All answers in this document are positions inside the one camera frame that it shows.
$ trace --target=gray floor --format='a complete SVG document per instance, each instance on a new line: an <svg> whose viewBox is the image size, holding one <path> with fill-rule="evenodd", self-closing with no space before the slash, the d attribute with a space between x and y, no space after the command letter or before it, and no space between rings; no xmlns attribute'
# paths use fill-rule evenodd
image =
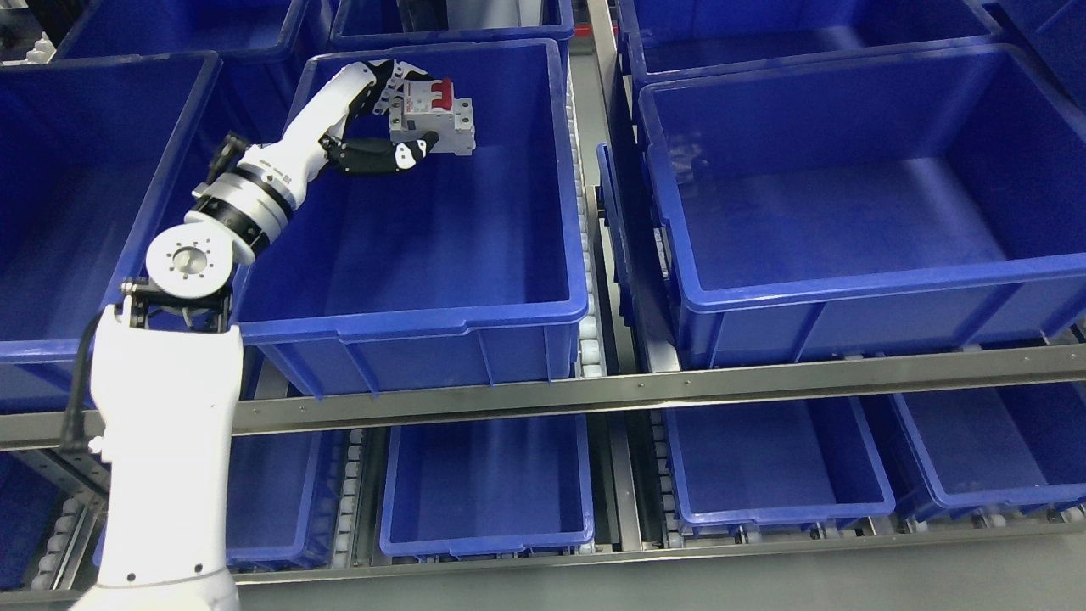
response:
<svg viewBox="0 0 1086 611"><path fill-rule="evenodd" d="M1079 610L1086 536L260 586L247 611Z"/></svg>

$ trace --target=shelf rack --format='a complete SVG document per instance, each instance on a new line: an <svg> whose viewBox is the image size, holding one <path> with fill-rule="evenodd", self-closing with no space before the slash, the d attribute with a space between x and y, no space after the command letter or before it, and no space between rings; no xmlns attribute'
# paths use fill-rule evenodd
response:
<svg viewBox="0 0 1086 611"><path fill-rule="evenodd" d="M588 0L595 56L606 111L611 154L619 167L637 167L630 98L619 58L607 0ZM588 184L580 177L582 184ZM619 180L623 200L636 202L640 189L628 176ZM1079 328L1044 345L937 355L869 358L712 371L680 371L673 348L653 227L633 205L622 218L604 218L591 188L585 189L590 244L596 294L601 298L601 341L611 375L554 383L503 384L345 395L316 400L287 397L278 372L261 372L260 399L242 402L235 435L298 431L365 429L363 472L354 504L350 562L346 568L239 573L242 588L268 583L366 580L388 576L492 571L510 568L644 562L710 557L794 553L873 547L978 542L1086 532L1082 507L1040 517L978 515L972 521L917 524L894 518L869 518L856 530L817 527L809 533L683 540L669 530L668 493L654 442L653 411L702 404L734 404L897 392L969 389L1086 380L1086 336ZM628 329L613 316L608 291L614 263L601 226L609 222L610 239L622 239L635 295L635 324ZM630 335L637 369L618 372L614 358L618 339ZM390 559L377 546L387 460L389 427L434 422L588 413L592 447L596 542L581 553L428 562ZM61 415L0 417L0 451L18 451L24 460L46 464L41 472L62 483L73 496L87 499L86 515L73 537L78 542L58 571L55 589L0 594L0 607L21 603L64 603L78 598L93 581L88 550L104 519L108 481L89 475L87 460L53 451ZM100 434L97 412L87 415L87 433Z"/></svg>

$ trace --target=robotic arm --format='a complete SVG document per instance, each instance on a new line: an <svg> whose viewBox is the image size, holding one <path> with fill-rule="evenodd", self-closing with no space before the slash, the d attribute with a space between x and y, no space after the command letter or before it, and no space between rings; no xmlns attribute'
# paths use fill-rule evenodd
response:
<svg viewBox="0 0 1086 611"><path fill-rule="evenodd" d="M391 140L345 139L348 124L389 114ZM409 169L433 152L475 149L471 101L409 64L359 62L340 71L278 142L230 135L193 190L185 222L147 252L150 278L126 280L124 301L88 328L97 338L90 391L105 433L89 444L112 463L110 525L98 583L78 611L233 611L226 567L226 484L242 343L229 326L230 278L286 229L327 166L345 175ZM189 332L150 329L159 311ZM197 333L194 317L209 323ZM66 417L79 413L81 373ZM86 448L65 418L64 446Z"/></svg>

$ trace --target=blue plastic bin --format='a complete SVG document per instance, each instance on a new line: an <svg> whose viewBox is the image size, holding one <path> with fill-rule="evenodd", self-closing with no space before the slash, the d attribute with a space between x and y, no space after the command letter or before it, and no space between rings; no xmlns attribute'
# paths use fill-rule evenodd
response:
<svg viewBox="0 0 1086 611"><path fill-rule="evenodd" d="M1068 92L1086 107L1086 3L1075 0L1000 0Z"/></svg>
<svg viewBox="0 0 1086 611"><path fill-rule="evenodd" d="M59 491L13 457L0 454L0 590L17 589L35 560Z"/></svg>
<svg viewBox="0 0 1086 611"><path fill-rule="evenodd" d="M624 67L649 82L990 42L974 0L618 0Z"/></svg>
<svg viewBox="0 0 1086 611"><path fill-rule="evenodd" d="M568 550L594 536L583 415L396 428L390 444L388 556Z"/></svg>
<svg viewBox="0 0 1086 611"><path fill-rule="evenodd" d="M390 56L472 98L475 152L314 181L241 278L245 343L318 397L569 378L588 287L555 42L325 55L294 111L342 66ZM352 129L387 138L388 117Z"/></svg>
<svg viewBox="0 0 1086 611"><path fill-rule="evenodd" d="M902 518L1066 509L1086 498L1076 384L864 397Z"/></svg>
<svg viewBox="0 0 1086 611"><path fill-rule="evenodd" d="M856 398L703 406L666 416L685 535L742 525L848 527L894 511Z"/></svg>
<svg viewBox="0 0 1086 611"><path fill-rule="evenodd" d="M233 438L226 497L230 569L280 571L328 563L339 519L343 442L342 431ZM103 533L96 565L104 540Z"/></svg>
<svg viewBox="0 0 1086 611"><path fill-rule="evenodd" d="M0 69L0 413L63 409L84 328L119 300L162 222L191 206L219 63L209 52Z"/></svg>
<svg viewBox="0 0 1086 611"><path fill-rule="evenodd" d="M550 38L558 43L559 53L565 59L569 54L569 40L573 37L572 4L570 0L543 0L543 8L544 25L534 27L404 31L396 0L343 0L336 13L329 44L338 51L368 51L434 42Z"/></svg>
<svg viewBox="0 0 1086 611"><path fill-rule="evenodd" d="M327 48L333 15L329 0L98 0L56 58L216 51L225 62L216 106L231 129L273 141L303 64Z"/></svg>
<svg viewBox="0 0 1086 611"><path fill-rule="evenodd" d="M641 100L687 367L1050 338L1086 310L1086 116L1011 47Z"/></svg>

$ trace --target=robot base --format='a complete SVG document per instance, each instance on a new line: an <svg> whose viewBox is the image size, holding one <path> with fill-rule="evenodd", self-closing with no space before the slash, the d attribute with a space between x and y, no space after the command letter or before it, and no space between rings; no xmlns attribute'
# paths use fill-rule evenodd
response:
<svg viewBox="0 0 1086 611"><path fill-rule="evenodd" d="M72 611L237 611L238 587L223 569L173 584L91 587Z"/></svg>

